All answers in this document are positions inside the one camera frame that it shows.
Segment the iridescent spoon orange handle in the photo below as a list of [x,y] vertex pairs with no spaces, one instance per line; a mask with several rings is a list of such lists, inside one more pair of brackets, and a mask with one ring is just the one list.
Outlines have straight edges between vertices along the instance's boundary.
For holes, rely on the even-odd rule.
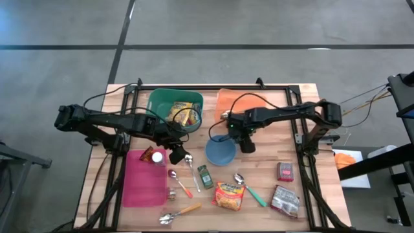
[[174,171],[174,170],[168,170],[168,175],[169,175],[169,177],[173,178],[174,180],[176,180],[178,182],[178,184],[180,185],[180,187],[184,190],[184,192],[186,193],[186,195],[189,198],[192,198],[193,197],[192,193],[179,180],[176,171]]

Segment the glass jar white lid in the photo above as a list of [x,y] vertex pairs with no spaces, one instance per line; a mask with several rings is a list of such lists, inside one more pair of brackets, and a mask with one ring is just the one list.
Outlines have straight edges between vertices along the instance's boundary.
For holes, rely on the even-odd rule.
[[151,161],[157,166],[165,166],[165,158],[163,153],[156,151],[151,156]]

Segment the brown seasoning packet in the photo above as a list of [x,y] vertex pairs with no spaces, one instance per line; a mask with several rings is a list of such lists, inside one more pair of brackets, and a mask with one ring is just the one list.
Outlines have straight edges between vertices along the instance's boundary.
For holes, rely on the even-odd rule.
[[153,147],[149,146],[140,156],[140,161],[150,162],[153,155]]

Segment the blue Maruchan ramen packet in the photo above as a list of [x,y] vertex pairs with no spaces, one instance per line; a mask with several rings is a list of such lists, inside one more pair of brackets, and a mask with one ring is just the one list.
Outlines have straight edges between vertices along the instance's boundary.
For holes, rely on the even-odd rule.
[[190,109],[190,115],[189,115],[189,118],[188,118],[188,124],[189,125],[191,125],[191,126],[195,125],[199,121],[199,119],[200,119],[200,116],[199,116],[200,110],[201,110],[200,103],[193,103],[192,104],[191,109]]

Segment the yellow Maruchan ramen packet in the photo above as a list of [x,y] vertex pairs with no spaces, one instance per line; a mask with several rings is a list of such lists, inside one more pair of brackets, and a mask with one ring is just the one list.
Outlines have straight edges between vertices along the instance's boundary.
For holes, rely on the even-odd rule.
[[169,115],[166,117],[166,120],[174,121],[182,126],[186,126],[192,106],[193,104],[190,102],[174,102],[169,110]]

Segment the metal spoon yellow handle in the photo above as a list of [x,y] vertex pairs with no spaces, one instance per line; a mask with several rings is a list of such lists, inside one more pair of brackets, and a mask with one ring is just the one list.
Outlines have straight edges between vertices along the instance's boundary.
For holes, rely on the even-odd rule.
[[164,214],[163,216],[161,216],[159,218],[160,224],[161,225],[168,225],[170,224],[177,216],[181,216],[183,214],[186,214],[188,212],[191,212],[193,210],[196,210],[198,208],[200,208],[202,206],[202,203],[195,203],[194,205],[191,205],[179,212],[175,212],[175,213],[168,213],[168,214]]

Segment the orange Maruchan ramen packet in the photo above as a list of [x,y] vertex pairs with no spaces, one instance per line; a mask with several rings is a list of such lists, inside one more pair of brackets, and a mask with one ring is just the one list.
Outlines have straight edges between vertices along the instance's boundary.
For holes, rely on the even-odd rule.
[[239,211],[243,202],[244,186],[218,182],[214,191],[214,205],[233,211]]

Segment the red Maruchan ramen packet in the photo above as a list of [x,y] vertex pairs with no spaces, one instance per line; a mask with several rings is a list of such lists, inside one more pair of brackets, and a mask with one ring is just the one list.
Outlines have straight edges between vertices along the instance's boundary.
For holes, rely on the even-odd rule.
[[291,218],[298,218],[300,199],[295,192],[276,185],[270,207]]

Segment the all-metal silver spoon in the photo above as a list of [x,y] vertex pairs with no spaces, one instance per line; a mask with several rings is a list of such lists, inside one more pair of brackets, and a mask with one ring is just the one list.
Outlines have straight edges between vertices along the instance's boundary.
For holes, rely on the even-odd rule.
[[190,171],[193,177],[193,181],[195,183],[195,187],[197,189],[198,192],[201,192],[200,186],[198,184],[196,175],[195,175],[195,171],[193,169],[193,157],[190,154],[185,155],[184,160],[186,162],[186,164],[190,167]]

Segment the blue bowl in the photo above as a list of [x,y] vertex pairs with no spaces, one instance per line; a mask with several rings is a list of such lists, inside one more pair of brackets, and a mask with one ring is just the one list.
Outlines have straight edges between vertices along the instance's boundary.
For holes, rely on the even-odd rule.
[[236,145],[226,135],[215,135],[204,149],[206,158],[216,166],[230,164],[236,156]]

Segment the pink plastic tray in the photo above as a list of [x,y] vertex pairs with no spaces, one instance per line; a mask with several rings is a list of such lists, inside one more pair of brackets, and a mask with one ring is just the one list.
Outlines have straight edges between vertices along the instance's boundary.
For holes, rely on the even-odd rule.
[[125,208],[146,208],[163,205],[166,202],[167,168],[166,151],[156,149],[162,154],[162,162],[141,161],[144,150],[127,153],[122,206]]

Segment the red spice tin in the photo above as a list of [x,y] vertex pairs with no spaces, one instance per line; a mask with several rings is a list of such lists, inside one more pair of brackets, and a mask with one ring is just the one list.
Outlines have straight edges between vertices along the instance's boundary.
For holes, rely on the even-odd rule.
[[289,162],[279,162],[277,165],[277,180],[292,182],[294,180],[293,164]]

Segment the orange plastic tray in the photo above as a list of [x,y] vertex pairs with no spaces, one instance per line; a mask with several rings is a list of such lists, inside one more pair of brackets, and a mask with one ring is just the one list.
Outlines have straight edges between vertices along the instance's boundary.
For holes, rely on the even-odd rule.
[[[217,104],[215,108],[214,120],[219,122],[221,114],[227,110],[230,110],[233,102],[241,95],[245,94],[245,91],[234,91],[230,89],[220,89],[217,97]],[[234,113],[242,113],[247,109],[255,107],[265,107],[267,103],[254,95],[245,95],[238,99],[235,103],[232,111]]]

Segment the teal plastic bin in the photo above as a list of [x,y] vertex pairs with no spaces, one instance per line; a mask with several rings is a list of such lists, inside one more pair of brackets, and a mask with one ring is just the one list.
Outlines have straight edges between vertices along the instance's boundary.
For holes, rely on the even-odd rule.
[[199,113],[199,121],[192,126],[188,123],[186,126],[183,126],[183,130],[186,130],[189,133],[196,131],[201,126],[202,107],[204,102],[202,95],[198,92],[176,89],[155,89],[149,96],[147,108],[166,120],[166,117],[169,115],[169,110],[174,102],[200,103],[201,110]]

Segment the orange cloth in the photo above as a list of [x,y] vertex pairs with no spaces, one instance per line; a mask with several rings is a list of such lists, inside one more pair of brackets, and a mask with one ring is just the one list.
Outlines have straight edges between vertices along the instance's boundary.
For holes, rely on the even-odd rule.
[[334,161],[338,170],[356,163],[356,160],[352,156],[344,153],[336,153]]

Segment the white sheet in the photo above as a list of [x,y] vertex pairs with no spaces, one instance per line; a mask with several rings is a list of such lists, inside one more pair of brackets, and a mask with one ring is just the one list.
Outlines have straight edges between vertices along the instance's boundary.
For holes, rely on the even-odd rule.
[[[338,150],[333,149],[335,154],[343,153],[346,155],[351,156],[355,159],[356,162],[360,162],[363,160],[362,152],[361,151],[354,151],[354,150]],[[360,175],[358,177],[353,177],[350,179],[342,180],[341,185],[343,188],[367,188],[371,187],[368,176],[366,174]]]

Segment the white container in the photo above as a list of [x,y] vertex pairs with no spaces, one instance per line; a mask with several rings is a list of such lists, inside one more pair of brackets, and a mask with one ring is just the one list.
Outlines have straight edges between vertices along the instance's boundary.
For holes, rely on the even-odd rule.
[[389,151],[392,151],[396,148],[397,147],[394,146],[394,145],[388,145],[388,146],[381,147],[380,149],[377,149],[375,151],[372,151],[372,152],[368,153],[367,158],[371,159],[371,158],[376,157],[378,155],[381,155],[381,154],[387,153]]

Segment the black metal stand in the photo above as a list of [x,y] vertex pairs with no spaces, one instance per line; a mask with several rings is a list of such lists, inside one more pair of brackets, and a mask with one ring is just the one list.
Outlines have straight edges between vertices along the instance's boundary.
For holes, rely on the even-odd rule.
[[338,170],[340,180],[358,177],[405,162],[414,162],[414,71],[388,77],[391,94],[397,105],[410,143]]

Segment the black table frame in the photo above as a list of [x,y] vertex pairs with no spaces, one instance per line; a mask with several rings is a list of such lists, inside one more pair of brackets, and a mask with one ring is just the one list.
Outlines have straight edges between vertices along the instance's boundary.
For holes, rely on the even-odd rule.
[[[190,140],[184,143],[186,151],[194,157],[194,164],[197,166],[206,164],[214,182],[216,180],[234,183],[233,174],[238,172],[245,179],[248,185],[252,185],[258,194],[270,200],[276,184],[281,184],[289,190],[295,191],[300,197],[300,207],[298,218],[292,219],[282,213],[271,209],[270,207],[260,207],[258,202],[247,191],[245,192],[241,210],[238,212],[221,208],[212,204],[214,188],[197,192],[189,167],[185,162],[177,165],[171,165],[167,162],[169,169],[177,171],[181,182],[190,189],[193,198],[190,199],[179,187],[179,184],[173,179],[166,178],[168,186],[176,188],[177,197],[175,201],[166,201],[161,206],[151,208],[124,208],[121,203],[118,215],[118,225],[111,228],[113,210],[116,204],[116,197],[113,197],[109,203],[107,211],[107,220],[105,229],[108,232],[204,232],[204,233],[224,233],[224,232],[307,232],[310,230],[309,220],[305,207],[305,198],[301,185],[301,179],[298,177],[298,157],[294,146],[293,126],[290,122],[284,121],[273,123],[265,129],[260,129],[253,136],[256,144],[256,152],[251,154],[242,154],[237,149],[235,160],[227,166],[215,166],[208,162],[204,154],[204,147],[208,138],[208,128],[215,123],[214,114],[218,92],[220,89],[233,89],[236,91],[245,91],[257,93],[266,97],[266,99],[277,105],[288,105],[286,93],[290,94],[292,103],[299,100],[293,91],[271,89],[276,86],[291,86],[295,91],[300,91],[303,102],[316,102],[318,96],[316,84],[266,84],[266,89],[260,89],[259,84],[184,84],[185,88],[203,95],[203,120],[202,126],[196,132],[190,134]],[[87,200],[93,185],[93,179],[102,163],[106,153],[103,146],[93,146],[91,157],[83,184],[80,203],[74,220],[74,228],[81,227],[86,223]],[[295,165],[294,181],[292,183],[279,182],[276,180],[275,170],[279,161],[290,161]],[[331,210],[338,218],[348,227],[351,221],[345,203],[341,181],[338,170],[335,165],[333,153],[331,151],[320,151],[316,155],[316,173],[320,182],[320,189],[323,198],[330,206]],[[159,217],[165,213],[176,212],[186,208],[194,203],[202,203],[202,206],[194,211],[188,212],[183,216],[178,216],[170,225],[161,225]]]

